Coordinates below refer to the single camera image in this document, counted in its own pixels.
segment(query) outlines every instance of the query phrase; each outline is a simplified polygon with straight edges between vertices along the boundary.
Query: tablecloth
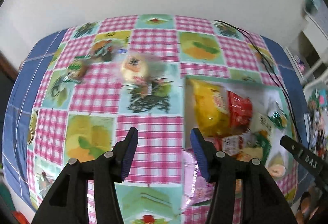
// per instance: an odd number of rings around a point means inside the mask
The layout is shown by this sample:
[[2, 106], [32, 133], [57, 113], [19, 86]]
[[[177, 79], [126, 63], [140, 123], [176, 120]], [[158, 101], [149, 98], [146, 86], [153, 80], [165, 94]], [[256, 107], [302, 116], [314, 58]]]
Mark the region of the tablecloth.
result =
[[[125, 47], [129, 50], [152, 53], [160, 57], [162, 61], [177, 69], [178, 77], [174, 78], [177, 84], [179, 78], [185, 75], [241, 80], [246, 74], [259, 83], [274, 85], [248, 40], [238, 32], [227, 33], [217, 22], [183, 16], [135, 15], [92, 23], [92, 29], [81, 35], [79, 31], [83, 30], [83, 27], [85, 26], [72, 27], [43, 39], [47, 41], [46, 48], [40, 47], [41, 40], [24, 63], [9, 100], [3, 142], [5, 174], [7, 178], [14, 179], [13, 189], [29, 204], [30, 195], [35, 204], [42, 201], [40, 195], [37, 195], [36, 184], [39, 183], [35, 179], [35, 170], [39, 170], [39, 163], [45, 161], [52, 164], [53, 168], [49, 173], [54, 177], [65, 165], [65, 134], [69, 115], [78, 115], [81, 112], [111, 119], [112, 145], [122, 140], [130, 127], [139, 130], [139, 144], [130, 175], [126, 179], [127, 183], [181, 187], [183, 109], [180, 108], [173, 114], [146, 115], [122, 110], [122, 82], [107, 81], [113, 73], [111, 63], [92, 64], [83, 83], [72, 87], [67, 103], [57, 108], [47, 105], [45, 97], [51, 78], [54, 75], [60, 76], [75, 56], [88, 54], [90, 46], [97, 40], [117, 37], [126, 40]], [[270, 40], [254, 33], [251, 35], [260, 50], [277, 64], [276, 73], [282, 81], [285, 70], [292, 72], [291, 64], [281, 58], [280, 49]], [[212, 62], [186, 55], [186, 38], [210, 42], [219, 50], [219, 55], [213, 58]], [[178, 95], [182, 98], [183, 91], [178, 91]], [[31, 116], [36, 112], [35, 139], [27, 147], [24, 143], [27, 141], [27, 130]], [[296, 185], [296, 172], [295, 164], [290, 178], [278, 183], [285, 195]], [[92, 214], [92, 182], [89, 182], [88, 187], [89, 221], [93, 223], [95, 218]], [[182, 220], [186, 223], [194, 220], [201, 223], [207, 210], [206, 205], [189, 208], [182, 215]], [[238, 214], [235, 214], [234, 223], [238, 222], [237, 216]]]

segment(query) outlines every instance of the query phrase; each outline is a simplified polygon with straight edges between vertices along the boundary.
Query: green snack package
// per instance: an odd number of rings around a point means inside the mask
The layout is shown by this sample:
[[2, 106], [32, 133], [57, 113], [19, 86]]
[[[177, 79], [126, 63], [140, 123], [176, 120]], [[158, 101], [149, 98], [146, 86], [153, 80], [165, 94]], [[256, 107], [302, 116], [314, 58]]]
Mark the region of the green snack package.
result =
[[268, 117], [278, 129], [282, 130], [287, 127], [287, 115], [276, 101], [271, 103]]
[[256, 137], [255, 145], [263, 149], [263, 157], [261, 162], [265, 164], [271, 151], [271, 144], [267, 138], [260, 135], [259, 133], [255, 133], [254, 135]]
[[90, 56], [77, 56], [67, 67], [67, 75], [63, 82], [81, 83], [83, 76], [86, 74], [90, 64]]

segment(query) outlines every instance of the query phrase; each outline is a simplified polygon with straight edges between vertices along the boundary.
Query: table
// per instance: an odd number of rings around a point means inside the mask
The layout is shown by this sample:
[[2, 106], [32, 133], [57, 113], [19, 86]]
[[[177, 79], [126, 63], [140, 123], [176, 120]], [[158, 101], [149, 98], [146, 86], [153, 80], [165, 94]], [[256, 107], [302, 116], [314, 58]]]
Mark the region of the table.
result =
[[[246, 72], [255, 81], [274, 85], [256, 59], [249, 42], [240, 33], [235, 31], [227, 34], [227, 31], [221, 28], [219, 23], [199, 18], [135, 15], [108, 18], [102, 22], [88, 23], [87, 26], [72, 27], [40, 40], [24, 63], [6, 112], [4, 134], [13, 136], [4, 137], [3, 159], [5, 175], [7, 180], [12, 182], [12, 188], [29, 205], [32, 206], [30, 193], [33, 203], [40, 204], [42, 199], [36, 194], [39, 182], [36, 181], [35, 175], [40, 177], [40, 168], [47, 166], [45, 163], [51, 164], [50, 168], [47, 168], [47, 174], [49, 180], [54, 180], [68, 158], [73, 155], [74, 151], [71, 150], [75, 148], [71, 147], [67, 151], [65, 144], [68, 144], [67, 127], [73, 127], [71, 130], [76, 128], [72, 124], [76, 121], [75, 115], [84, 115], [79, 117], [79, 123], [85, 123], [82, 120], [90, 119], [91, 124], [85, 125], [84, 129], [92, 129], [92, 132], [97, 133], [101, 126], [108, 131], [114, 131], [111, 145], [123, 139], [131, 126], [137, 127], [139, 146], [130, 175], [126, 179], [127, 183], [139, 183], [144, 186], [162, 184], [165, 188], [169, 185], [181, 188], [183, 108], [179, 108], [178, 103], [172, 101], [174, 107], [171, 107], [167, 114], [159, 113], [156, 109], [147, 115], [131, 114], [123, 110], [125, 107], [122, 106], [120, 95], [127, 95], [128, 91], [119, 80], [107, 81], [112, 75], [111, 63], [92, 64], [84, 82], [68, 88], [69, 99], [64, 101], [49, 101], [47, 87], [49, 82], [63, 75], [65, 68], [75, 56], [87, 54], [95, 41], [111, 38], [122, 40], [125, 42], [124, 47], [130, 50], [153, 53], [170, 64], [169, 77], [176, 83], [172, 88], [178, 97], [182, 94], [181, 78], [188, 74], [234, 77], [240, 80], [240, 72]], [[294, 107], [298, 130], [303, 142], [306, 142], [303, 114], [307, 107], [292, 65], [277, 43], [254, 33], [251, 35], [263, 53], [271, 56], [268, 50], [271, 52], [273, 60], [278, 65], [278, 77], [285, 81]], [[190, 53], [186, 54], [189, 41], [206, 42], [212, 48], [218, 49], [219, 54], [211, 56], [211, 63], [197, 60], [189, 55]], [[30, 119], [33, 119], [33, 116], [35, 118], [36, 112], [35, 139], [27, 146], [21, 142], [27, 141], [26, 131], [29, 130]], [[156, 138], [151, 137], [151, 134], [156, 134]], [[76, 138], [69, 141], [74, 145]], [[103, 142], [92, 143], [94, 145], [84, 147], [88, 148], [89, 153], [92, 152], [91, 147], [93, 151], [97, 147], [103, 151], [107, 150], [103, 148]], [[304, 178], [305, 174], [299, 167], [300, 187], [296, 198], [306, 190], [309, 181], [312, 180], [309, 176]], [[283, 193], [287, 194], [295, 182], [296, 177], [292, 180], [285, 179], [278, 184]], [[92, 182], [89, 182], [88, 208], [89, 221], [93, 223], [95, 216]], [[182, 216], [183, 221], [191, 223], [204, 220], [207, 210], [208, 206], [193, 207]], [[238, 222], [237, 215], [234, 220], [234, 223]]]

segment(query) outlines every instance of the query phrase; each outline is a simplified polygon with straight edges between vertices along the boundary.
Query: food package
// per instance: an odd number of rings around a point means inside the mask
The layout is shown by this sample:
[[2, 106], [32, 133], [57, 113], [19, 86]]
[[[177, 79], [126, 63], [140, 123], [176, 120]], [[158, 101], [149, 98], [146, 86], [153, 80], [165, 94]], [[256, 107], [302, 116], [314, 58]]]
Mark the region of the food package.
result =
[[249, 129], [251, 132], [258, 132], [270, 140], [275, 126], [267, 116], [260, 112], [254, 112]]
[[182, 209], [212, 199], [214, 184], [207, 183], [200, 174], [196, 158], [192, 152], [182, 151], [184, 167], [184, 191]]
[[90, 49], [90, 55], [96, 62], [109, 62], [119, 49], [123, 48], [121, 40], [104, 39], [94, 42]]
[[205, 137], [226, 134], [230, 116], [223, 87], [199, 80], [191, 80], [194, 87], [195, 117], [199, 130]]
[[240, 134], [249, 126], [253, 106], [249, 98], [226, 91], [219, 85], [191, 80], [195, 97], [195, 116], [205, 137]]
[[146, 84], [149, 79], [149, 68], [145, 58], [138, 54], [127, 55], [121, 64], [121, 73], [125, 81]]
[[235, 156], [237, 160], [249, 162], [252, 158], [258, 158], [266, 163], [271, 151], [271, 144], [267, 138], [259, 133], [245, 132], [241, 135], [232, 135], [224, 138], [216, 138], [216, 149]]
[[249, 98], [242, 98], [228, 91], [228, 104], [230, 112], [230, 127], [248, 127], [253, 115], [253, 105]]
[[284, 160], [280, 152], [277, 153], [270, 161], [268, 165], [268, 172], [275, 180], [278, 180], [285, 175], [286, 168], [284, 166]]
[[268, 117], [278, 129], [287, 127], [287, 115], [274, 100], [269, 105]]
[[86, 74], [90, 64], [90, 56], [77, 56], [67, 67], [67, 75], [63, 82], [81, 83], [82, 78]]

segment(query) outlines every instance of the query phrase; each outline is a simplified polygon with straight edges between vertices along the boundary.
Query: checkered tablecloth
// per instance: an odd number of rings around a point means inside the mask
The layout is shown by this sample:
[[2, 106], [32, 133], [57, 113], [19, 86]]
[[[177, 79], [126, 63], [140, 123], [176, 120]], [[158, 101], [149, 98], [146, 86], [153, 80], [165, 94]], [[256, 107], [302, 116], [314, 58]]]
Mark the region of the checkered tablecloth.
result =
[[[36, 190], [35, 159], [42, 158], [60, 169], [65, 166], [65, 140], [70, 114], [112, 118], [112, 145], [123, 140], [130, 127], [138, 129], [138, 147], [130, 174], [125, 179], [127, 183], [163, 186], [182, 184], [183, 109], [178, 113], [168, 114], [122, 111], [120, 102], [129, 98], [112, 62], [92, 64], [83, 82], [75, 85], [72, 93], [68, 94], [67, 103], [56, 108], [47, 106], [46, 92], [52, 76], [65, 70], [75, 56], [87, 55], [99, 34], [114, 37], [115, 32], [129, 31], [130, 37], [126, 41], [128, 50], [153, 54], [176, 66], [178, 78], [184, 78], [186, 75], [231, 78], [235, 75], [232, 72], [237, 70], [250, 73], [252, 77], [255, 75], [265, 85], [275, 86], [270, 75], [261, 69], [247, 39], [226, 36], [218, 31], [213, 22], [205, 19], [167, 15], [167, 19], [163, 21], [163, 15], [160, 15], [161, 19], [153, 15], [147, 18], [153, 18], [154, 23], [142, 23], [142, 17], [134, 15], [108, 18], [97, 22], [92, 30], [80, 37], [76, 36], [76, 32], [81, 26], [72, 27], [65, 33], [61, 44], [64, 46], [63, 50], [45, 72], [33, 106], [38, 116], [34, 142], [27, 149], [27, 175], [30, 193], [36, 196], [38, 204], [42, 198], [37, 195]], [[219, 58], [209, 62], [186, 58], [182, 53], [180, 40], [183, 33], [198, 34], [200, 38], [205, 38], [204, 42], [214, 40], [219, 47]], [[254, 33], [251, 35], [255, 45], [260, 50], [267, 51], [263, 38]], [[277, 182], [283, 194], [287, 194], [297, 185], [296, 171], [294, 166], [291, 174]], [[241, 200], [237, 199], [233, 223], [239, 223], [240, 207]], [[209, 206], [190, 207], [183, 213], [182, 221], [186, 224], [202, 224], [206, 220], [208, 210]], [[93, 181], [88, 182], [88, 211], [89, 223], [96, 223]]]

